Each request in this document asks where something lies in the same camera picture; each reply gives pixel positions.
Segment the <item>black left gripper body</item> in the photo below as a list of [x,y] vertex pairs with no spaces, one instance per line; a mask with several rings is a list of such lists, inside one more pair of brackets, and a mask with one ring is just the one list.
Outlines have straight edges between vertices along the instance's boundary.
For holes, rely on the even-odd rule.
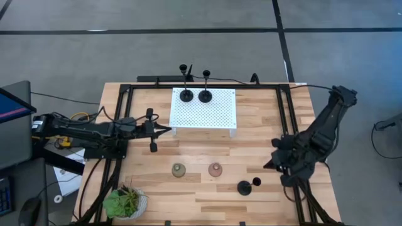
[[157,152],[157,144],[154,138],[154,127],[153,127],[153,109],[148,108],[145,115],[146,120],[141,124],[141,128],[138,133],[138,138],[150,138],[149,148],[152,153]]

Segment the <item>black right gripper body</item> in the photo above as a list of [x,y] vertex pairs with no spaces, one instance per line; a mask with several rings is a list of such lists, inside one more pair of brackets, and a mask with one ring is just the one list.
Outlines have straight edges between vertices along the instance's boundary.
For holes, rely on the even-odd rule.
[[298,180],[309,180],[314,173],[314,155],[301,148],[293,135],[284,135],[271,140],[276,150],[271,159],[283,173],[280,177],[283,186],[293,186]]

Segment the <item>tall black metal candlestick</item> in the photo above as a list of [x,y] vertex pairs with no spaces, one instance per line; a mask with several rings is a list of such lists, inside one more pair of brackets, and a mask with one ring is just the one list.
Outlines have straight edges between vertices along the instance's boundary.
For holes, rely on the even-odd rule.
[[252,182],[242,180],[237,184],[237,191],[239,194],[243,196],[248,196],[251,194],[253,186],[260,186],[260,185],[261,185],[261,179],[258,177],[253,178]]
[[183,102],[190,102],[193,99],[193,92],[187,89],[187,80],[188,77],[191,76],[192,65],[190,66],[189,69],[187,69],[186,64],[181,64],[179,66],[179,69],[183,75],[183,82],[184,82],[184,89],[180,93],[180,99]]
[[208,103],[212,100],[212,93],[207,90],[207,81],[210,77],[210,71],[204,70],[202,72],[202,75],[205,80],[205,86],[204,86],[204,90],[200,91],[200,93],[198,94],[198,99],[199,99],[199,101],[201,101],[203,103]]

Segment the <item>pink ribbed glass candle holder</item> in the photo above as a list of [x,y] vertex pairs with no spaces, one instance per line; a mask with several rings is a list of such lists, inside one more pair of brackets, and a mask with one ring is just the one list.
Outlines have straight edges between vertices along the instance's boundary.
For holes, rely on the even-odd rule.
[[209,165],[208,172],[210,176],[219,177],[222,174],[223,169],[220,163],[214,162]]

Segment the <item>black power strip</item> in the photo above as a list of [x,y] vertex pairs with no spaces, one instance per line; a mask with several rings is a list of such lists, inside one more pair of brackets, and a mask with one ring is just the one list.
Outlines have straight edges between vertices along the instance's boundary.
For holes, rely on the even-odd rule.
[[183,82],[183,75],[137,76],[137,82]]

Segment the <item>white perforated metal shelf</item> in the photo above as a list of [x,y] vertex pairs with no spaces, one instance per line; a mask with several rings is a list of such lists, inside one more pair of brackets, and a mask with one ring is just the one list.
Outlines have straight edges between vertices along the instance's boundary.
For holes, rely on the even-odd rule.
[[175,135],[178,128],[227,129],[229,137],[237,133],[236,91],[234,89],[209,89],[212,100],[203,103],[198,95],[201,88],[191,88],[194,98],[190,102],[180,99],[184,88],[172,90],[169,126]]

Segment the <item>green plant in white pot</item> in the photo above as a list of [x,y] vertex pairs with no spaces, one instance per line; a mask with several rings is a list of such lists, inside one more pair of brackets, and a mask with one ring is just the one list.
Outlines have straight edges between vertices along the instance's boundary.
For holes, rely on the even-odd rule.
[[122,186],[113,190],[102,202],[109,218],[133,220],[142,216],[148,206],[143,190]]

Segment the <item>white paper sheet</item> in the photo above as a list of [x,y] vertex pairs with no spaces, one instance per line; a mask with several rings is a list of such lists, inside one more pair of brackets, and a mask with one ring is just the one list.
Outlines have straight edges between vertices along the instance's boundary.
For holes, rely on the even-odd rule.
[[[67,155],[67,158],[85,164],[84,153],[85,149],[81,149],[80,151],[77,151],[74,154],[71,153]],[[64,169],[57,167],[54,167],[53,169],[62,196],[67,196],[79,189],[82,179],[81,175],[71,173],[69,171],[65,171]]]

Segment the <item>grey desk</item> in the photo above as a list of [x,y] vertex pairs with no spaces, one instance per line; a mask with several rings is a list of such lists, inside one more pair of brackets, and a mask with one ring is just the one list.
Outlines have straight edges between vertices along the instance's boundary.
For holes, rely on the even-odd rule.
[[41,200],[35,226],[48,226],[46,196],[46,169],[43,159],[26,161],[17,166],[0,170],[0,178],[9,176],[12,182],[13,211],[0,217],[0,226],[18,226],[19,211],[29,198]]

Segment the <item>laptop with blue screen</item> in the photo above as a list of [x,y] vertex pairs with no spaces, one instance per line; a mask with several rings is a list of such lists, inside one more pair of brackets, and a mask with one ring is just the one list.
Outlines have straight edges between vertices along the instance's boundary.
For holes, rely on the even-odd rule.
[[31,158],[31,83],[0,87],[0,170]]

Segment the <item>black computer mouse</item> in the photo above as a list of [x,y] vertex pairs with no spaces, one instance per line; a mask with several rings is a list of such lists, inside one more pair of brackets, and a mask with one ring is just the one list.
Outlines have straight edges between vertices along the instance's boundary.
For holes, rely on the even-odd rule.
[[27,199],[19,211],[18,226],[35,226],[38,219],[41,200],[38,197]]

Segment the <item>dark computer keyboard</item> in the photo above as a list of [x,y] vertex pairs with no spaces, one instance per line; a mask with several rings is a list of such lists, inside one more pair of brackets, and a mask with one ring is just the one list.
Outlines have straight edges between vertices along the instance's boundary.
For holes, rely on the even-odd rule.
[[0,217],[13,211],[12,182],[9,176],[0,178]]

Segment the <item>black aluminium table frame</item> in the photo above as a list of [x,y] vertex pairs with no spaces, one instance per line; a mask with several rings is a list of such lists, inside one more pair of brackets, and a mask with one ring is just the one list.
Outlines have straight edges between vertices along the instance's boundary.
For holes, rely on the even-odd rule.
[[[322,211],[314,212],[307,201],[293,203],[300,190],[283,188],[280,174],[264,169],[273,151],[271,140],[285,132],[306,128],[313,121],[312,101],[307,88],[292,83],[242,85],[216,83],[219,89],[236,91],[237,133],[215,129],[179,129],[157,140],[158,151],[151,153],[147,139],[128,144],[121,161],[118,185],[140,188],[148,196],[146,211],[134,220],[110,220],[99,208],[88,222],[85,211],[94,203],[103,177],[112,175],[115,161],[91,160],[84,169],[72,222],[78,226],[164,225],[253,225],[340,226],[329,172],[316,167],[311,188]],[[211,163],[223,172],[209,175]],[[181,178],[172,175],[175,163],[186,167]],[[248,196],[237,191],[242,181],[261,179]]]

